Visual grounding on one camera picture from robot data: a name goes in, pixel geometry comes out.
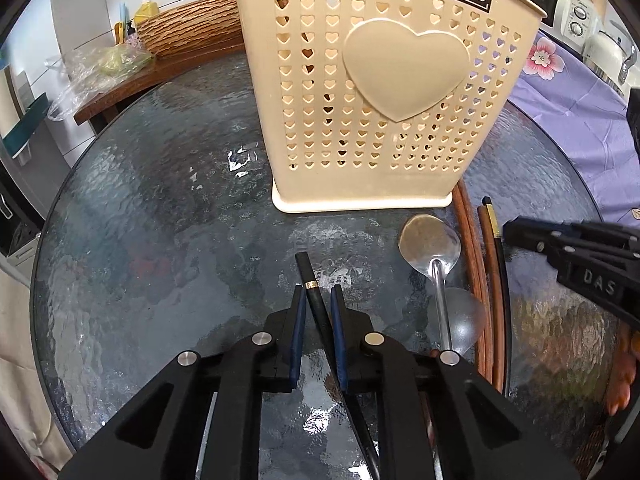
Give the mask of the person right hand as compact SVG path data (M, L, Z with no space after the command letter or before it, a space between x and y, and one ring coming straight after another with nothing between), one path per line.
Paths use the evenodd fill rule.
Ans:
M636 330L618 338L608 388L606 408L610 416L623 411L631 398L631 386L638 376L639 333Z

